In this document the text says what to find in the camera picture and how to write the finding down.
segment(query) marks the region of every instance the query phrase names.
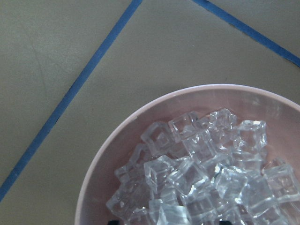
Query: blue tape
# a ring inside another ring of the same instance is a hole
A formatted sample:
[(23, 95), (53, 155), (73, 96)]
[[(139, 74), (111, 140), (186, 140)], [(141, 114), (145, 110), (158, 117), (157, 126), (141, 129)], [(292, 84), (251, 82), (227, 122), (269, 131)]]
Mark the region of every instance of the blue tape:
[(100, 62), (104, 54), (107, 52), (109, 47), (112, 45), (114, 40), (120, 34), (126, 23), (129, 21), (133, 13), (141, 4), (142, 0), (132, 0), (123, 15), (120, 17), (118, 22), (115, 24), (113, 29), (107, 35), (101, 46), (97, 49), (95, 54), (92, 56), (88, 64), (85, 66), (83, 71), (80, 73), (78, 78), (75, 80), (71, 88), (67, 91), (61, 102), (54, 109), (49, 119), (43, 125), (37, 136), (33, 139), (32, 143), (26, 149), (22, 157), (19, 159), (17, 164), (14, 166), (11, 173), (8, 175), (6, 180), (0, 187), (0, 202), (12, 187), (16, 179), (21, 174), (22, 170), (28, 164), (34, 153), (37, 151), (39, 146), (42, 144), (43, 140), (47, 137), (57, 120), (64, 113), (65, 109), (68, 107), (70, 102), (73, 100), (75, 95), (78, 93), (79, 89), (83, 86), (85, 81), (88, 79), (92, 71), (95, 69), (97, 64)]
[(244, 24), (242, 21), (238, 20), (237, 18), (233, 17), (229, 13), (225, 12), (218, 6), (214, 5), (213, 3), (207, 0), (193, 0), (198, 5), (202, 6), (203, 8), (207, 9), (208, 11), (212, 12), (214, 15), (220, 17), (221, 19), (225, 20), (227, 23), (233, 25), (240, 31), (244, 32), (245, 34), (249, 35), (251, 38), (262, 44), (263, 46), (269, 48), (273, 52), (277, 53), (281, 57), (291, 61), (298, 67), (300, 67), (300, 58), (289, 52), (288, 50), (284, 49), (283, 47), (276, 44), (274, 41), (268, 39), (261, 33), (257, 32), (256, 30), (252, 29), (248, 25)]

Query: black object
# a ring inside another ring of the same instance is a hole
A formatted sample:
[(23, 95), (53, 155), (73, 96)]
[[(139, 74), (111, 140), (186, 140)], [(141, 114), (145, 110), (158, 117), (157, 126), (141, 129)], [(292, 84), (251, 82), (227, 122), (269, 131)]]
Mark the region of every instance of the black object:
[(107, 225), (120, 225), (120, 221), (118, 221), (118, 220), (111, 220), (111, 221), (108, 222)]
[(220, 221), (220, 225), (232, 225), (229, 221)]

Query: bowl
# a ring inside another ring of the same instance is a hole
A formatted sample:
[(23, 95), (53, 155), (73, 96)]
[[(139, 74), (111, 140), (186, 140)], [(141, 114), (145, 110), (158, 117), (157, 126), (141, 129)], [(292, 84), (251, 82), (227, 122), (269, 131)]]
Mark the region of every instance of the bowl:
[(300, 180), (300, 106), (277, 94), (241, 85), (212, 84), (178, 90), (143, 106), (122, 122), (104, 142), (84, 178), (75, 225), (106, 225), (117, 219), (105, 203), (120, 183), (115, 169), (124, 165), (141, 133), (157, 120), (169, 121), (183, 113), (203, 116), (228, 108), (239, 119), (265, 120), (268, 160), (279, 156), (294, 168)]

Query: blue stripe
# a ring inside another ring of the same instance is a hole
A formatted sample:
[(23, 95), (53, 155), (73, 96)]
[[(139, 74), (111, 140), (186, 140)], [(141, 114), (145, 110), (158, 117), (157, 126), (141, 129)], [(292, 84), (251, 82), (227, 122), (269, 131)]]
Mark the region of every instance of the blue stripe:
[(88, 64), (85, 66), (83, 71), (80, 73), (78, 78), (75, 80), (71, 88), (67, 91), (61, 102), (57, 105), (55, 110), (50, 115), (49, 119), (43, 125), (37, 136), (33, 139), (32, 143), (26, 149), (20, 160), (17, 162), (9, 176), (3, 182), (0, 187), (0, 202), (12, 187), (18, 176), (21, 174), (22, 170), (28, 164), (34, 153), (37, 151), (39, 146), (42, 144), (43, 140), (47, 137), (57, 120), (64, 113), (65, 109), (68, 107), (70, 102), (73, 100), (75, 95), (78, 93), (80, 88), (83, 86), (84, 82), (88, 79), (92, 71), (95, 69), (97, 64), (100, 62), (106, 51), (112, 45), (114, 40), (120, 34), (126, 23), (129, 21), (133, 13), (136, 11), (138, 6), (141, 4), (142, 0), (132, 0), (128, 8), (125, 10), (123, 15), (120, 17), (118, 22), (115, 24), (113, 29), (107, 35), (106, 39), (103, 41), (101, 46), (97, 49), (95, 54), (92, 56)]
[(268, 39), (261, 33), (257, 32), (256, 30), (252, 29), (248, 25), (244, 24), (242, 21), (238, 20), (237, 18), (233, 17), (229, 13), (225, 12), (218, 6), (214, 5), (213, 3), (206, 1), (206, 0), (193, 0), (198, 5), (202, 6), (203, 8), (207, 9), (208, 11), (212, 12), (216, 16), (220, 17), (221, 19), (225, 20), (227, 23), (233, 25), (240, 31), (244, 32), (245, 34), (249, 35), (251, 38), (259, 42), (260, 44), (264, 45), (265, 47), (271, 49), (278, 55), (282, 56), (283, 58), (291, 61), (292, 63), (296, 64), (300, 67), (300, 58), (289, 52), (288, 50), (284, 49), (283, 47), (276, 44), (274, 41)]

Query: pile of clear cubes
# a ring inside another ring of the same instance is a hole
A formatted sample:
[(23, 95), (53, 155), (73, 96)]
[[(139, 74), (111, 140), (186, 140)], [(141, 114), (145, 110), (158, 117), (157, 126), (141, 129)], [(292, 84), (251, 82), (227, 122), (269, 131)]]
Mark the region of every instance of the pile of clear cubes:
[(106, 204), (126, 225), (300, 225), (299, 182), (283, 160), (266, 162), (264, 121), (189, 112), (141, 139)]

